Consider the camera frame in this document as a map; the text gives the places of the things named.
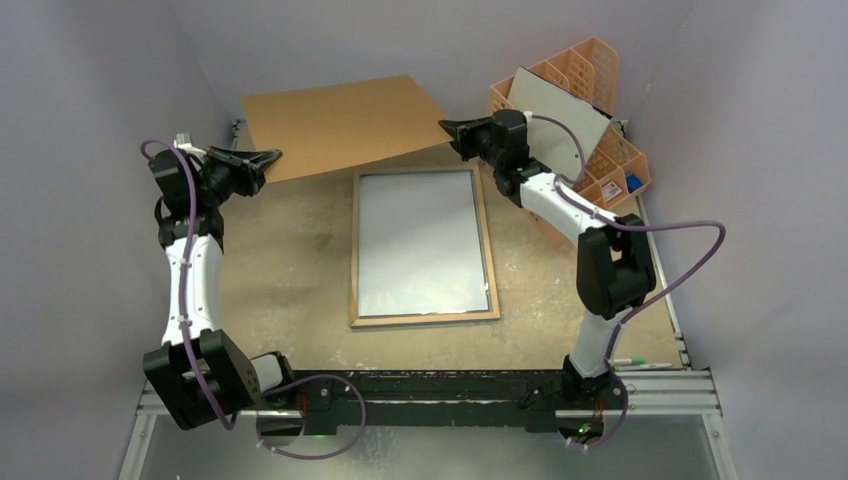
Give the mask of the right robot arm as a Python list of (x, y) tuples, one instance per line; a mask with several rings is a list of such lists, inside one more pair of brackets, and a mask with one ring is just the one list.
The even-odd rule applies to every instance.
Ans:
[(611, 382), (618, 337), (655, 289), (656, 272), (639, 216), (616, 216), (597, 207), (568, 189), (564, 175), (532, 156), (528, 131), (537, 118), (502, 109), (488, 117), (438, 124), (462, 160), (487, 164), (504, 197), (574, 245), (575, 286), (585, 313), (564, 360), (561, 392), (569, 404), (584, 407)]

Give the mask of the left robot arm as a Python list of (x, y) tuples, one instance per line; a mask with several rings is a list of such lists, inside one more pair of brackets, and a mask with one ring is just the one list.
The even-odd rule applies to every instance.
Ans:
[(143, 371), (171, 418), (183, 430), (210, 422), (235, 426), (239, 412), (260, 403), (284, 409), (298, 382), (279, 353), (248, 358), (224, 332), (219, 274), (224, 254), (220, 208), (231, 196), (251, 197), (279, 150), (163, 145), (140, 146), (160, 190), (154, 207), (157, 239), (169, 267), (169, 310), (159, 348), (143, 356)]

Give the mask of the brown cardboard backing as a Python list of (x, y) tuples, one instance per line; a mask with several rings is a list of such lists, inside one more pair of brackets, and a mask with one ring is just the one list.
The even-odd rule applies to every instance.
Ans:
[(277, 149), (270, 183), (389, 159), (446, 143), (446, 117), (409, 75), (241, 98), (257, 150)]

